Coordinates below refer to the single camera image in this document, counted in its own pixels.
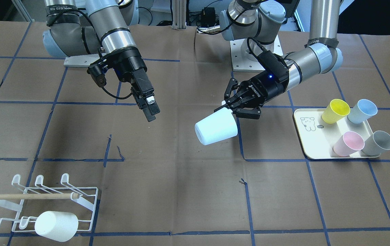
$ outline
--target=pink cup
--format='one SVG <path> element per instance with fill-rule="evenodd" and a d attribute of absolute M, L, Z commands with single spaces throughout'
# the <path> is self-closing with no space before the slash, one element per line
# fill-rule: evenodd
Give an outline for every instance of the pink cup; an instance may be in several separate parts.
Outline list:
<path fill-rule="evenodd" d="M 345 157 L 362 150 L 364 146 L 365 142 L 357 132 L 348 131 L 334 144 L 333 151 L 338 156 Z"/>

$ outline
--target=white mounting plate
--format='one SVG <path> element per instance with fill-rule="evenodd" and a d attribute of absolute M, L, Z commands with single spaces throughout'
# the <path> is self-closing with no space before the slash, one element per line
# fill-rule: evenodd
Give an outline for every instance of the white mounting plate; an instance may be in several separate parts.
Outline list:
<path fill-rule="evenodd" d="M 66 59 L 64 59 L 64 66 L 65 67 L 88 67 L 90 66 L 91 63 L 95 62 L 97 59 L 99 59 L 98 54 L 66 57 Z"/>
<path fill-rule="evenodd" d="M 333 145 L 347 131 L 355 131 L 363 140 L 373 134 L 368 121 L 354 124 L 344 117 L 334 124 L 325 123 L 321 115 L 324 109 L 297 109 L 294 112 L 295 127 L 301 140 L 304 153 L 310 159 L 357 159 L 376 158 L 362 151 L 340 157 L 333 151 Z"/>
<path fill-rule="evenodd" d="M 231 63 L 233 65 L 233 72 L 263 72 L 265 69 L 259 62 L 251 61 L 250 59 L 242 56 L 240 46 L 243 42 L 247 42 L 247 39 L 238 39 L 230 41 L 231 49 Z M 274 53 L 283 56 L 283 50 L 281 49 L 280 40 L 276 36 L 274 40 Z"/>

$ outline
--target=white rack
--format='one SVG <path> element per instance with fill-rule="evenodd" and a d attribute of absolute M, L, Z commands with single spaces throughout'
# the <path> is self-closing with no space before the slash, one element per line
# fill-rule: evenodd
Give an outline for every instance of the white rack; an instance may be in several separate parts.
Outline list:
<path fill-rule="evenodd" d="M 75 203 L 87 208 L 92 212 L 90 220 L 78 220 L 78 222 L 89 223 L 89 229 L 87 230 L 77 230 L 78 232 L 90 232 L 92 230 L 93 219 L 95 217 L 96 203 L 98 199 L 98 188 L 97 187 L 75 187 L 69 183 L 69 174 L 64 173 L 61 176 L 60 184 L 63 187 L 51 188 L 43 185 L 43 175 L 36 177 L 34 182 L 35 187 L 25 187 L 20 184 L 20 175 L 16 174 L 11 181 L 11 185 L 19 189 L 22 194 L 0 194 L 0 207 L 16 211 L 15 218 L 0 218 L 0 224 L 2 221 L 12 221 L 13 225 L 11 227 L 12 232 L 35 232 L 35 230 L 25 230 L 28 226 L 28 223 L 34 223 L 37 220 L 35 216 L 22 216 L 24 201 L 27 199 L 70 199 Z M 89 195 L 84 191 L 89 190 L 93 193 Z M 90 202 L 85 199 L 85 197 L 94 198 L 94 202 Z M 20 199 L 20 203 L 14 203 L 6 199 Z"/>

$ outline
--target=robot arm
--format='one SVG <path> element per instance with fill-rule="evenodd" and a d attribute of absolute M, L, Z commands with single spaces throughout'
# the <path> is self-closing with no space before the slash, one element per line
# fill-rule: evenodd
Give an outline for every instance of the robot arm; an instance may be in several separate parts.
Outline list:
<path fill-rule="evenodd" d="M 233 20 L 231 14 L 233 13 L 231 11 L 232 4 L 235 12 L 245 11 L 244 8 L 239 8 L 239 6 L 242 6 L 242 3 L 250 4 L 251 1 L 254 2 L 253 0 L 234 0 L 228 9 L 228 19 Z M 248 50 L 256 57 L 265 71 L 241 83 L 235 79 L 230 79 L 224 94 L 223 105 L 215 111 L 226 107 L 232 109 L 237 117 L 259 119 L 262 112 L 260 107 L 269 100 L 318 73 L 327 73 L 339 68 L 343 60 L 341 51 L 336 48 L 338 44 L 336 34 L 339 6 L 339 0 L 313 0 L 311 29 L 306 48 L 289 53 L 284 57 L 273 54 L 264 47 L 264 44 L 271 41 L 266 42 L 266 39 L 258 40 L 258 36 L 254 36 L 254 38 L 250 36 L 247 39 Z M 232 28 L 228 31 L 229 34 L 224 34 L 226 31 L 223 32 L 224 38 L 227 39 L 230 34 L 234 37 L 235 33 L 240 33 L 236 30 L 240 30 L 243 26 L 236 28 L 235 25 L 239 26 L 239 23 L 231 25 Z M 271 27 L 270 29 L 278 31 L 278 28 Z M 250 41 L 257 44 L 259 51 L 261 51 L 260 54 L 255 54 L 256 51 L 252 50 Z M 233 96 L 231 96 L 232 90 L 237 90 L 237 93 Z"/>
<path fill-rule="evenodd" d="M 122 12 L 131 20 L 133 1 L 122 3 L 125 4 Z M 154 120 L 154 115 L 160 109 L 154 99 L 154 88 L 146 74 L 147 66 L 116 1 L 87 0 L 88 21 L 92 25 L 90 27 L 80 26 L 78 13 L 81 11 L 75 6 L 74 0 L 45 0 L 45 4 L 47 25 L 51 27 L 51 30 L 43 33 L 48 53 L 66 57 L 98 52 L 100 58 L 87 69 L 95 83 L 111 95 L 104 86 L 107 83 L 105 74 L 108 69 L 113 68 L 121 82 L 131 83 L 131 94 L 147 120 Z"/>

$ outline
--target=yellow cup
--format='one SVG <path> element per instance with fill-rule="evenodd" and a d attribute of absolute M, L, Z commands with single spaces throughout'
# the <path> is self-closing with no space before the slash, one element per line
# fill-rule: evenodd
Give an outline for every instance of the yellow cup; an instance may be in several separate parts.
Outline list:
<path fill-rule="evenodd" d="M 340 99 L 331 100 L 329 106 L 324 110 L 323 121 L 325 123 L 333 124 L 338 120 L 346 117 L 350 113 L 350 106 Z"/>

